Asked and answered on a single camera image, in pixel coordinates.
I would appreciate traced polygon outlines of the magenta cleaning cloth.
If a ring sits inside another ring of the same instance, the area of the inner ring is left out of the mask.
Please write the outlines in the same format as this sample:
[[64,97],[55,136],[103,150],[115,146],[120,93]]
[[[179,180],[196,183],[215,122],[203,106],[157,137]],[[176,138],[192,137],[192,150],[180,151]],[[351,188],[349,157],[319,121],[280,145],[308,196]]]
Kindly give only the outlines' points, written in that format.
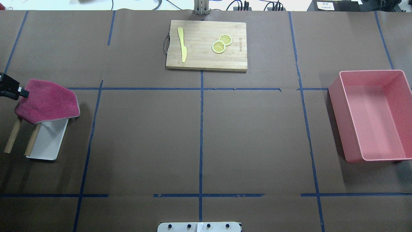
[[32,125],[80,116],[76,94],[61,85],[31,78],[25,90],[29,96],[19,100],[14,112]]

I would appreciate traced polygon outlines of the yellow plastic knife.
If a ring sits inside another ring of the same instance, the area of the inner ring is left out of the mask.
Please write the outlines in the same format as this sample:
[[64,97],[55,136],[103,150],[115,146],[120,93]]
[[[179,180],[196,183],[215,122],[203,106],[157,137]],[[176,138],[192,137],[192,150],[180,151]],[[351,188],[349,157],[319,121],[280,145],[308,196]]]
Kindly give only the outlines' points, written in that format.
[[187,59],[187,47],[184,44],[184,29],[182,27],[178,27],[177,32],[181,47],[181,62],[185,63]]

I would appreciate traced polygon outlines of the lemon slice front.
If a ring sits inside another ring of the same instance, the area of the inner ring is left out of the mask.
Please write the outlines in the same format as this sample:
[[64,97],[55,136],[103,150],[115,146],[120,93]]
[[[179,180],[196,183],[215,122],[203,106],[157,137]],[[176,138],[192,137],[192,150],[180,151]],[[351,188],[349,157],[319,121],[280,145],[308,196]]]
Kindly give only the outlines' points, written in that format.
[[226,44],[223,41],[214,41],[211,49],[216,54],[222,54],[226,50]]

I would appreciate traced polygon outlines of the lemon slice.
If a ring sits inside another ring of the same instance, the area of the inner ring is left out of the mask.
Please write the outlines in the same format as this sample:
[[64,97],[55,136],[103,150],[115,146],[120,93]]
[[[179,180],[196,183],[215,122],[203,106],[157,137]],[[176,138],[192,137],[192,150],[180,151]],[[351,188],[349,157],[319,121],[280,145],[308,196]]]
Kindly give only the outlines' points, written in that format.
[[214,41],[211,49],[216,54],[222,54],[226,50],[226,44],[223,41]]
[[223,42],[225,44],[225,46],[230,46],[233,42],[233,38],[231,37],[231,35],[228,34],[222,34],[218,37],[218,40]]

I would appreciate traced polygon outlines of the wooden cutting board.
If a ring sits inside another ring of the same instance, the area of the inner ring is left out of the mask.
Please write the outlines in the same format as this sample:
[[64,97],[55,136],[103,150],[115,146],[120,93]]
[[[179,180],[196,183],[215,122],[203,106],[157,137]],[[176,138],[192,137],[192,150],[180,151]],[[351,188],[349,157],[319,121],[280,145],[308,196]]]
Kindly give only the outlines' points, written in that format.
[[[181,46],[177,28],[184,29],[187,59],[181,62]],[[233,42],[222,54],[212,51],[211,45],[222,34],[231,35]],[[247,33],[245,22],[211,22],[172,20],[169,31],[166,68],[246,72],[248,69]]]

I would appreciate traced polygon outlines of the lemon slice back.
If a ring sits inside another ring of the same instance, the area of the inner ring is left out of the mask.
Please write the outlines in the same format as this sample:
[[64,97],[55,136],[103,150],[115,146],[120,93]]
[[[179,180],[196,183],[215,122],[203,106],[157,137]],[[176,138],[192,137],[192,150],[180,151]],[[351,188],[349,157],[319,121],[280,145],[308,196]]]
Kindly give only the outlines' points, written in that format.
[[231,35],[228,34],[222,34],[218,37],[218,40],[223,42],[225,44],[225,46],[230,46],[233,42],[233,38],[231,37]]

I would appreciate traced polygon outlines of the white rectangular tray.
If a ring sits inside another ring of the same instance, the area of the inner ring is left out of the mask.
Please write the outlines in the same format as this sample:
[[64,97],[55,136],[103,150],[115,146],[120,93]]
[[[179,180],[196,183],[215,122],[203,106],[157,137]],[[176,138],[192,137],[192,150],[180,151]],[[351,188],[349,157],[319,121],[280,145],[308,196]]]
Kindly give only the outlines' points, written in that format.
[[69,119],[38,123],[30,136],[25,157],[56,160]]

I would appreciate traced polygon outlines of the pink plastic bin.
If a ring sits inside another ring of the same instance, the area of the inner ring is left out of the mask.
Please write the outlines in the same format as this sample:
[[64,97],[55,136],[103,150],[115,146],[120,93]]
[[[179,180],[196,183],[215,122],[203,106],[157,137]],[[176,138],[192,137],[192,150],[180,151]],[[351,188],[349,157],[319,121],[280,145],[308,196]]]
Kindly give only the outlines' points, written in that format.
[[328,93],[346,162],[411,160],[412,96],[402,70],[342,71]]

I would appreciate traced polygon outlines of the aluminium frame post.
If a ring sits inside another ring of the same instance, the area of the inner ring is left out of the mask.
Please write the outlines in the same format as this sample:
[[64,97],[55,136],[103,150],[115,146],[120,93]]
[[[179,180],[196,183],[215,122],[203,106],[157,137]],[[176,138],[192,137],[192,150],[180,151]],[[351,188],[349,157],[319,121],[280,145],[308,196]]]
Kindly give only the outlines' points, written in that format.
[[194,0],[195,15],[209,15],[210,7],[209,0]]

